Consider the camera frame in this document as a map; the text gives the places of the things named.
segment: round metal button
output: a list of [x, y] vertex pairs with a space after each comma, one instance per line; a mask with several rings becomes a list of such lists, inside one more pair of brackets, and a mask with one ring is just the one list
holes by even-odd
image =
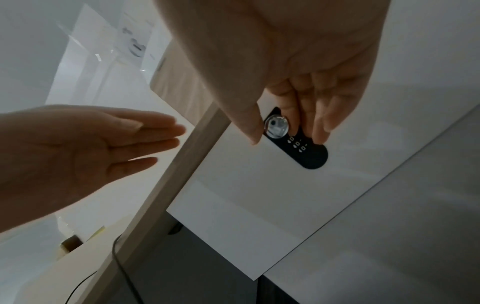
[[282, 115], [272, 115], [265, 121], [265, 132], [270, 138], [282, 138], [289, 132], [289, 121]]

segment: cable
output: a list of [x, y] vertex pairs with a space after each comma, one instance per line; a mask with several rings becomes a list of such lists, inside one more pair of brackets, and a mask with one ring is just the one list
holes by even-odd
[[83, 284], [85, 283], [86, 280], [88, 280], [89, 278], [91, 278], [95, 273], [97, 273], [97, 271], [95, 271], [94, 273], [92, 273], [91, 275], [87, 276], [83, 281], [80, 282], [80, 284], [78, 284], [75, 289], [70, 293], [70, 296], [68, 297], [68, 299], [66, 300], [65, 304], [69, 304], [69, 301], [70, 299], [72, 298], [72, 295], [75, 293], [75, 291]]
[[[130, 291], [132, 292], [133, 296], [135, 297], [135, 300], [138, 304], [145, 304], [144, 300], [142, 299], [142, 297], [140, 296], [140, 293], [139, 291], [136, 289], [134, 283], [132, 282], [132, 280], [130, 279], [129, 275], [127, 274], [127, 272], [125, 271], [125, 269], [123, 268], [122, 264], [120, 264], [120, 261], [119, 261], [119, 258], [117, 257], [117, 253], [116, 253], [116, 246], [117, 246], [117, 243], [120, 239], [122, 235], [120, 234], [120, 236], [118, 236], [116, 238], [116, 240], [113, 242], [113, 247], [111, 249], [111, 254], [113, 256], [113, 260], [116, 262], [118, 268], [120, 269], [120, 272], [123, 274], [123, 276], [125, 277], [125, 280], [126, 280], [126, 284], [128, 285], [128, 287], [130, 288]], [[92, 273], [91, 275], [87, 276], [83, 281], [80, 282], [80, 284], [78, 284], [75, 289], [71, 292], [70, 296], [68, 297], [68, 299], [66, 300], [65, 304], [69, 304], [69, 301], [70, 299], [72, 298], [72, 295], [75, 293], [75, 291], [83, 284], [85, 283], [86, 280], [88, 280], [89, 278], [91, 278], [95, 273], [97, 273], [97, 271], [95, 271], [94, 273]]]
[[120, 263], [119, 261], [119, 258], [117, 257], [117, 253], [115, 252], [115, 247], [117, 246], [117, 242], [119, 241], [120, 237], [122, 235], [120, 235], [119, 237], [116, 238], [116, 240], [113, 242], [113, 247], [111, 249], [111, 254], [113, 256], [113, 259], [115, 260], [116, 264], [118, 265], [118, 268], [120, 269], [120, 272], [123, 274], [123, 276], [125, 277], [125, 280], [126, 280], [126, 284], [128, 285], [128, 287], [130, 288], [130, 291], [132, 292], [133, 296], [135, 297], [135, 300], [138, 304], [145, 304], [144, 300], [142, 299], [142, 297], [140, 296], [140, 293], [139, 291], [135, 288], [135, 285], [134, 283], [132, 282], [132, 280], [130, 279], [129, 275], [127, 274], [127, 272], [125, 271], [125, 269], [123, 268], [122, 264]]

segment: wooden frame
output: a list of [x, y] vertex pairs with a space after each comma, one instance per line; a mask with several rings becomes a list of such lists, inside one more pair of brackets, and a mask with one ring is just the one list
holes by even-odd
[[[122, 234], [117, 255], [127, 271], [137, 268], [143, 258], [168, 235], [176, 220], [167, 208], [182, 190], [220, 136], [230, 119], [212, 104], [195, 127], [160, 181]], [[120, 282], [118, 267], [110, 254], [81, 295], [80, 304], [105, 303]]]

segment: fingernail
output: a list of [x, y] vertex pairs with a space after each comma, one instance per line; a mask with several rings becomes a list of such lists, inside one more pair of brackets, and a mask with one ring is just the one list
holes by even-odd
[[139, 130], [144, 125], [142, 122], [132, 119], [120, 118], [120, 121], [122, 127], [135, 131]]

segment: black control panel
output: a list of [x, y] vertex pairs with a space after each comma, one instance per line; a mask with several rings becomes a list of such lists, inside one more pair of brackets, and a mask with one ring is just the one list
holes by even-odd
[[[280, 108], [274, 108], [265, 121], [272, 115], [281, 114]], [[318, 169], [325, 165], [329, 158], [326, 146], [314, 144], [313, 140], [304, 134], [301, 127], [294, 137], [287, 134], [282, 138], [276, 139], [269, 137], [266, 132], [263, 134], [306, 169]]]

